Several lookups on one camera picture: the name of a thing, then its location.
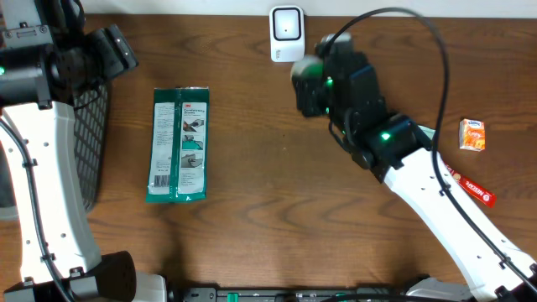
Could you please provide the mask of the teal wet wipes pack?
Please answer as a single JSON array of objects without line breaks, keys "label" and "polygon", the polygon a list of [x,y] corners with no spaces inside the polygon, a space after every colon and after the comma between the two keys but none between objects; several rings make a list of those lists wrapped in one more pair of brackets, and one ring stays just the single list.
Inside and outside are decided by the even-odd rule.
[{"label": "teal wet wipes pack", "polygon": [[419,128],[422,130],[422,132],[430,139],[433,140],[435,136],[435,129],[428,128],[426,126],[419,125]]}]

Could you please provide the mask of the green white package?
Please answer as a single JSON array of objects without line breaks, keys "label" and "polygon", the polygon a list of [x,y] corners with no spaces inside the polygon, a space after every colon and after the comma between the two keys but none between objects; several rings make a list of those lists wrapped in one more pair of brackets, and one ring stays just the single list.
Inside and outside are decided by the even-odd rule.
[{"label": "green white package", "polygon": [[210,90],[154,90],[148,203],[188,204],[206,198]]}]

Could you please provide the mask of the orange tissue pack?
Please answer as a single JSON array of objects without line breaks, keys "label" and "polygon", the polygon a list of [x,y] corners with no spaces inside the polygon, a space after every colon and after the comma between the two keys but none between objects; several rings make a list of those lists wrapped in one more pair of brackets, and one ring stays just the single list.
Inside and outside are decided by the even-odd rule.
[{"label": "orange tissue pack", "polygon": [[459,123],[459,149],[481,152],[486,148],[485,123],[462,119]]}]

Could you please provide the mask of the red stick sachet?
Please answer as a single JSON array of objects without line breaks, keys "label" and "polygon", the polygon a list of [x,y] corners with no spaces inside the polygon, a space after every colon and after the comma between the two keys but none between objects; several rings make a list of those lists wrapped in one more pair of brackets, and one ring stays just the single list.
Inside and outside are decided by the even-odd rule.
[{"label": "red stick sachet", "polygon": [[478,183],[467,178],[464,174],[454,170],[450,165],[446,165],[447,170],[452,175],[453,179],[464,189],[471,197],[481,201],[485,206],[493,208],[495,206],[497,197],[492,191],[485,189]]}]

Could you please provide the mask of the green cap bottle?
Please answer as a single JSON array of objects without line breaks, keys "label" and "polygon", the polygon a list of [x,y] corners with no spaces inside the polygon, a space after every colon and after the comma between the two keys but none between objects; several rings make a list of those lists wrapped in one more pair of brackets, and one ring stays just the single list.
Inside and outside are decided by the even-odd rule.
[{"label": "green cap bottle", "polygon": [[296,61],[291,68],[290,77],[317,79],[323,75],[323,60],[315,55],[306,55],[302,60]]}]

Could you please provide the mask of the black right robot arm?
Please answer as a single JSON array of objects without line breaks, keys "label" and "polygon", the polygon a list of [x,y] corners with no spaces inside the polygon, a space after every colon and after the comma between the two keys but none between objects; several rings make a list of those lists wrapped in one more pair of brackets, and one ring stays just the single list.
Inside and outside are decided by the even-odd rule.
[{"label": "black right robot arm", "polygon": [[536,261],[510,242],[457,184],[432,142],[408,116],[391,112],[362,52],[340,44],[293,64],[297,108],[327,115],[352,160],[407,203],[448,252],[476,301],[534,301]]}]

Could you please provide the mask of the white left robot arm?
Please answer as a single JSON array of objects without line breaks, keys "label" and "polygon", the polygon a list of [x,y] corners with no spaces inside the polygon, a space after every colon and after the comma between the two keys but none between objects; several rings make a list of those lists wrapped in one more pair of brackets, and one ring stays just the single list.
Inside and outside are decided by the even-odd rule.
[{"label": "white left robot arm", "polygon": [[7,301],[165,301],[164,277],[102,254],[76,170],[76,98],[137,67],[116,25],[86,33],[78,1],[4,1],[1,144],[22,235]]}]

